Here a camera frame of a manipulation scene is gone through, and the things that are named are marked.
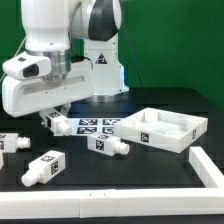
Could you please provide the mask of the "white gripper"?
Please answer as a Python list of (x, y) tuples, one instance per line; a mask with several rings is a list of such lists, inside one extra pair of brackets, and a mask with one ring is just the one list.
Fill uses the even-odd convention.
[(67, 115), (71, 102), (88, 98), (92, 94), (89, 60), (73, 63), (67, 77), (59, 82), (47, 82), (43, 78), (19, 81), (6, 77), (2, 84), (3, 109), (9, 115), (20, 117), (40, 111), (44, 126), (48, 128), (51, 127), (52, 112), (49, 108), (62, 105), (60, 113)]

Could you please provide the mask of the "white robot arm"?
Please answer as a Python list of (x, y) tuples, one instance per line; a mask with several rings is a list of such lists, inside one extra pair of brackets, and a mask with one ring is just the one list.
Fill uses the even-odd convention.
[(3, 63), (5, 112), (20, 117), (128, 91), (118, 59), (120, 0), (21, 0), (25, 51)]

